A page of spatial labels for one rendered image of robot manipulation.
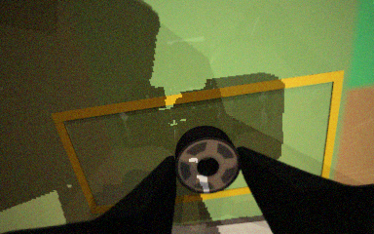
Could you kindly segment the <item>black wheel with brown rim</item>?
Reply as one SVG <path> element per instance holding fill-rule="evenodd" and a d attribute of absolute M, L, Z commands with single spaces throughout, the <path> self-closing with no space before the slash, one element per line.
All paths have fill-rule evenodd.
<path fill-rule="evenodd" d="M 208 160 L 202 160 L 210 158 Z M 198 193 L 221 191 L 238 178 L 241 156 L 220 129 L 199 126 L 187 131 L 178 141 L 174 170 L 178 181 Z"/>

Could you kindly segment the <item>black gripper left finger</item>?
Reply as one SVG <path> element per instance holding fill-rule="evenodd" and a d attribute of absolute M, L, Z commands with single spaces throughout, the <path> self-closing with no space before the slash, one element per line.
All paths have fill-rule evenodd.
<path fill-rule="evenodd" d="M 176 196 L 174 157 L 168 156 L 100 217 L 1 234 L 171 234 Z"/>

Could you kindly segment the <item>yellow rectangular outline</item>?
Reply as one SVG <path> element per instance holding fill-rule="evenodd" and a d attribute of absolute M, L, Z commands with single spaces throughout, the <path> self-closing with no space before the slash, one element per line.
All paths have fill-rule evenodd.
<path fill-rule="evenodd" d="M 52 117 L 58 130 L 58 135 L 65 148 L 67 156 L 70 160 L 75 175 L 80 183 L 83 193 L 88 201 L 90 209 L 93 214 L 105 213 L 112 206 L 98 206 L 76 150 L 72 144 L 69 133 L 65 127 L 63 121 L 75 120 L 87 117 L 94 117 L 100 115 L 107 115 L 112 113 L 133 111 L 145 108 L 166 106 L 172 104 L 179 104 L 185 102 L 192 102 L 198 100 L 212 99 L 212 98 L 224 98 L 230 96 L 251 94 L 263 91 L 270 91 L 276 89 L 283 89 L 295 86 L 309 86 L 320 83 L 332 83 L 331 97 L 330 97 L 330 112 L 327 127 L 327 135 L 323 156 L 322 172 L 321 176 L 329 178 L 332 152 L 334 139 L 336 134 L 337 120 L 339 114 L 340 100 L 342 94 L 342 82 L 343 82 L 344 70 L 332 71 L 308 76 L 301 76 L 289 79 L 276 79 L 270 81 L 263 81 L 257 83 L 250 83 L 238 86 L 231 86 L 225 88 L 204 90 L 192 93 L 178 94 L 165 97 L 153 97 L 147 99 L 133 100 L 127 102 L 113 103 L 102 106 L 88 107 L 76 110 L 62 111 L 58 113 L 52 113 Z M 196 193 L 182 196 L 175 196 L 175 204 L 183 202 L 198 201 L 204 199 L 212 199 L 226 196 L 234 196 L 240 194 L 251 193 L 247 186 L 224 189 L 215 193 Z"/>

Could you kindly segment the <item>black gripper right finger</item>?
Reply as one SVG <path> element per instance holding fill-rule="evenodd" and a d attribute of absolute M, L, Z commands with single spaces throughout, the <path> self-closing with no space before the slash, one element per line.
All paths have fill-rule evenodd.
<path fill-rule="evenodd" d="M 374 234 L 374 183 L 346 185 L 244 146 L 237 150 L 273 234 Z"/>

